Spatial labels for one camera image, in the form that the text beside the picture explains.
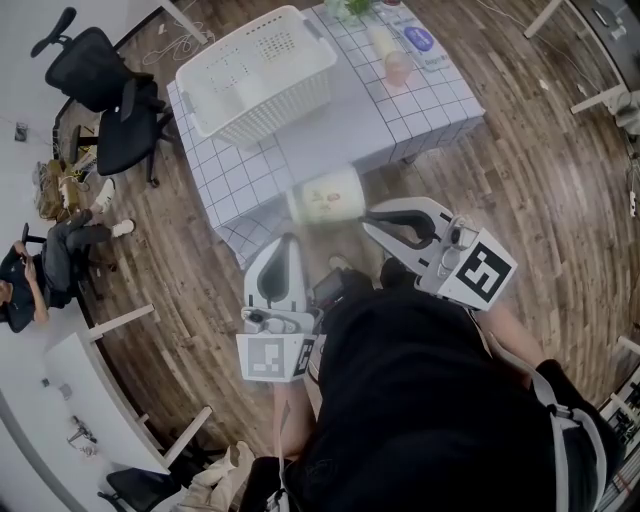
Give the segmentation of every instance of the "shoe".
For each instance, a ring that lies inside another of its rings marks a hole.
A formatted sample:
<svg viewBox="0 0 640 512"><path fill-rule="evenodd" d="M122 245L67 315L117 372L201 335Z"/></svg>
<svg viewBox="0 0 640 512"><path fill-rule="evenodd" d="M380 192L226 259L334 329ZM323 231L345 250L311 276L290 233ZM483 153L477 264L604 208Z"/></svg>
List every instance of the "shoe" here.
<svg viewBox="0 0 640 512"><path fill-rule="evenodd" d="M334 254L329 258L329 268L331 270L336 270L338 268L340 270L352 270L353 265L351 265L351 263L349 263L347 258L345 258L344 256Z"/></svg>
<svg viewBox="0 0 640 512"><path fill-rule="evenodd" d="M116 224L111 228L111 236L113 238L120 238L123 235L128 235L136 230L136 223L131 219L123 220L120 224Z"/></svg>
<svg viewBox="0 0 640 512"><path fill-rule="evenodd" d="M116 183L111 178L104 182L102 186L102 190L96 197L94 201L94 205L97 205L100 209L100 213L105 213L109 210L111 206L111 201L113 201L114 196L116 195Z"/></svg>

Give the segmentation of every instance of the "chair seat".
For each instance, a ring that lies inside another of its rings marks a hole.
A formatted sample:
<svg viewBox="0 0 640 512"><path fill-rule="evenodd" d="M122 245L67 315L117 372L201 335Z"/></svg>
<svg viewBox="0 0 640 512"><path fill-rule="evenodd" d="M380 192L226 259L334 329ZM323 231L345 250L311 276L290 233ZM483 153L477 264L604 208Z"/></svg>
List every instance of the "chair seat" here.
<svg viewBox="0 0 640 512"><path fill-rule="evenodd" d="M138 91L158 97L158 85L151 82ZM110 176L126 171L155 150L158 114L146 105L136 103L129 118L120 121L120 112L109 109L100 119L97 154L98 174Z"/></svg>

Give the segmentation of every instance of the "wet wipes package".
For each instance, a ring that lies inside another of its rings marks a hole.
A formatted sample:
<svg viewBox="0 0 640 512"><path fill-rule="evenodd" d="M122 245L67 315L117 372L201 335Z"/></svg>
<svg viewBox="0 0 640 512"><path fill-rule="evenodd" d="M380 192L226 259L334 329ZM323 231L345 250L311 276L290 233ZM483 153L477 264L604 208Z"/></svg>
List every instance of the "wet wipes package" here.
<svg viewBox="0 0 640 512"><path fill-rule="evenodd" d="M407 15L398 16L391 21L391 28L398 34L402 46L409 52L418 67L424 67L428 72L446 69L451 66L449 55L410 11Z"/></svg>

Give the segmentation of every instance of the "wooden floor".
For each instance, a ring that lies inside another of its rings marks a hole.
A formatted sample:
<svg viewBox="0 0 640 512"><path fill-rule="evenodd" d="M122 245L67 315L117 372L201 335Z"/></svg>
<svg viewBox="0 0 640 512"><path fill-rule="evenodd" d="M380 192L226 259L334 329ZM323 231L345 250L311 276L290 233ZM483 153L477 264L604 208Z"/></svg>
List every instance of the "wooden floor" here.
<svg viewBox="0 0 640 512"><path fill-rule="evenodd" d="M486 1L525 22L546 4ZM282 3L199 0L189 15L221 37ZM314 2L293 3L302 8ZM585 396L599 403L634 363L613 347L638 318L640 223L627 215L623 138L603 107L569 113L583 99L576 83L590 86L563 57L526 40L509 19L475 0L407 3L475 90L487 124L414 165L371 172L364 180L367 200L427 195L487 227L520 265L507 300ZM168 35L158 36L160 23ZM604 58L594 44L575 37L577 28L563 8L541 34L596 86L611 85ZM164 97L180 63L170 56L152 66L141 61L181 33L163 13L121 52L132 69L155 74ZM73 105L62 120L63 140L75 124L92 119ZM206 430L216 443L244 439L256 452L269 452L269 390L242 381L234 342L241 327L241 273L207 225L182 149L161 143L156 169L156 190L145 186L142 168L116 177L118 196L107 220L132 217L138 230L101 248L119 271L99 280L107 298L89 298L91 313L104 321L155 304L153 318L109 334L105 346L158 430L182 429L208 404L214 413ZM90 179L87 201L99 181ZM353 224L302 230L300 236L312 281L328 271L326 260L335 252L365 261L362 270L372 275L379 270L381 251Z"/></svg>

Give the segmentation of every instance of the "white laundry basket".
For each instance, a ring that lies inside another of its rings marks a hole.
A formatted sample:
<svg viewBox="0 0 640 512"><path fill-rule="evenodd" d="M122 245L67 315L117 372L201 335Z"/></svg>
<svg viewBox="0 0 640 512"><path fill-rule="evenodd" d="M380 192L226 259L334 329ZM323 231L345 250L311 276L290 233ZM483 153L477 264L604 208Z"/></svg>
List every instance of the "white laundry basket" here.
<svg viewBox="0 0 640 512"><path fill-rule="evenodd" d="M316 27L284 6L196 55L176 82L201 137L246 148L328 103L337 60Z"/></svg>

